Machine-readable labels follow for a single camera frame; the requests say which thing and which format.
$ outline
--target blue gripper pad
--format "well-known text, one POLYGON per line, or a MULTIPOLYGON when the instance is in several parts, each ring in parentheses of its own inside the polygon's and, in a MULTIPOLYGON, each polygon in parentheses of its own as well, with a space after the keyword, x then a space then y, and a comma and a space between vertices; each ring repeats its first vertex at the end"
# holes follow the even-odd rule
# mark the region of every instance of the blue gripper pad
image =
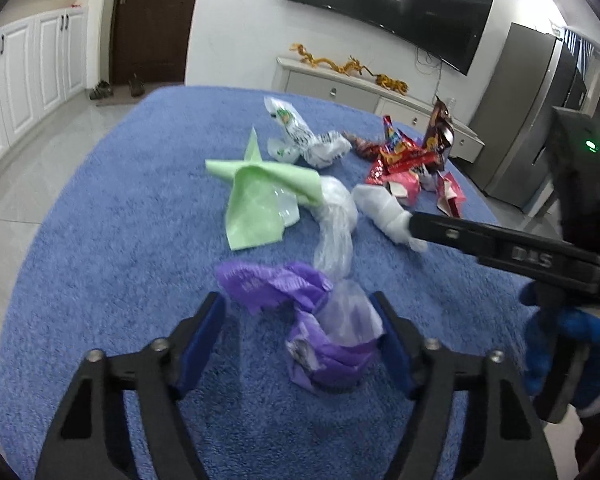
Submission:
POLYGON ((382 361, 395 386, 405 396, 411 397, 421 385, 414 378, 415 370, 412 369, 413 359, 409 354, 409 347, 419 348, 422 336, 410 321, 398 317, 384 294, 375 292, 369 296, 369 300, 378 312, 384 326, 385 334, 380 338, 378 344, 382 361), (410 344, 405 345, 405 338, 409 337, 411 337, 410 344))
POLYGON ((226 306, 220 294, 209 295, 193 320, 198 321, 189 342, 182 349, 179 359, 180 374, 175 387, 184 397, 193 390, 205 369, 216 339, 224 323, 226 306))

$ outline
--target golden dragon figurine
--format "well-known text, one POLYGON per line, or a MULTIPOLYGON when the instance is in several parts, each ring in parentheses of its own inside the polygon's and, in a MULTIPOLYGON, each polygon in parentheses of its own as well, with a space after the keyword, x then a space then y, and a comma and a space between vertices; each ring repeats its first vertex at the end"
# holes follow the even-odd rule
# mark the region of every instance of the golden dragon figurine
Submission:
POLYGON ((344 75, 350 75, 349 72, 357 72, 359 75, 362 75, 362 71, 366 70, 371 77, 376 78, 376 84, 382 88, 398 92, 401 95, 407 95, 409 90, 409 86, 404 81, 391 79, 387 74, 374 74, 367 66, 361 64, 360 61, 353 56, 349 56, 349 60, 344 65, 339 66, 327 57, 315 59, 314 56, 307 52, 304 45, 301 43, 294 43, 289 50, 297 52, 301 57, 300 62, 307 63, 312 68, 318 67, 321 63, 326 63, 334 72, 344 75))

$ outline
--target red candy wrapper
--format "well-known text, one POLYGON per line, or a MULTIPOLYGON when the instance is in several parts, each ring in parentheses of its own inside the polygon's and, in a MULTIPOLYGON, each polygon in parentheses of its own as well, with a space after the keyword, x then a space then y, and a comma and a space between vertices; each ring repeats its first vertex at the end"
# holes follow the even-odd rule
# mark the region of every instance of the red candy wrapper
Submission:
POLYGON ((437 160, 437 153, 424 150, 400 130, 395 130, 388 115, 382 118, 382 125, 387 141, 380 147, 380 158, 389 173, 403 173, 437 160))
POLYGON ((398 202, 413 207, 420 194, 420 179, 413 171, 392 173, 382 177, 384 186, 398 202))
POLYGON ((422 147, 428 152, 435 153, 434 160, 426 164, 429 173, 443 171, 446 160, 454 145, 454 128, 446 105, 438 99, 433 108, 427 132, 422 139, 422 147))
POLYGON ((382 161, 382 158, 378 157, 371 166, 369 174, 366 176, 365 184, 376 184, 376 186, 382 186, 384 182, 382 178, 387 174, 386 166, 382 161))
POLYGON ((460 205, 466 200, 462 189, 451 173, 438 178, 438 209, 448 216, 460 218, 460 205))

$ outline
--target cable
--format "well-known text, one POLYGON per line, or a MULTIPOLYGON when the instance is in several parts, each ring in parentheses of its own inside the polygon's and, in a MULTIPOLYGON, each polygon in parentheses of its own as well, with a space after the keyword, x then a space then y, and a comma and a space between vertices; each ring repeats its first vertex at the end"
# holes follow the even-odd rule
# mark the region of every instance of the cable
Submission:
POLYGON ((438 82, 436 83, 436 89, 433 91, 431 97, 431 104, 436 104, 436 97, 438 97, 438 88, 440 88, 440 81, 442 81, 442 62, 440 62, 440 72, 438 73, 438 82))
POLYGON ((440 59, 436 65, 432 65, 433 56, 427 52, 425 56, 425 62, 421 62, 420 60, 420 48, 416 47, 416 57, 413 60, 413 65, 415 69, 420 72, 422 75, 434 75, 438 72, 438 81, 436 82, 436 89, 433 91, 433 97, 431 98, 431 103, 436 103, 436 96, 438 95, 438 89, 440 88, 440 81, 442 80, 442 60, 440 59), (418 65, 425 66, 427 68, 432 68, 431 72, 424 72, 423 70, 418 68, 418 65))
POLYGON ((420 72, 422 75, 433 75, 436 73, 436 69, 438 67, 442 67, 442 60, 440 60, 439 63, 437 63, 436 65, 432 66, 431 65, 431 61, 433 60, 433 57, 431 56, 431 54, 429 52, 427 52, 427 56, 425 57, 425 61, 426 63, 423 63, 420 61, 420 48, 416 47, 416 57, 413 60, 413 65, 415 67, 415 69, 420 72), (418 68, 418 65, 422 65, 426 68, 432 68, 433 70, 431 72, 423 72, 421 69, 418 68))

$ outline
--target shoe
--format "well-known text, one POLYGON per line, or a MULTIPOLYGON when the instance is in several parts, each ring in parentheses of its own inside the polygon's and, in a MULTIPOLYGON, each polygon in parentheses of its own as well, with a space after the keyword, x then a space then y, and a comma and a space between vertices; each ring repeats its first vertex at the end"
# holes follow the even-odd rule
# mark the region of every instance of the shoe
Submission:
POLYGON ((131 97, 140 97, 144 94, 144 85, 136 74, 129 80, 129 93, 131 97))
POLYGON ((113 96, 113 88, 106 81, 100 81, 90 92, 89 99, 97 101, 113 96))

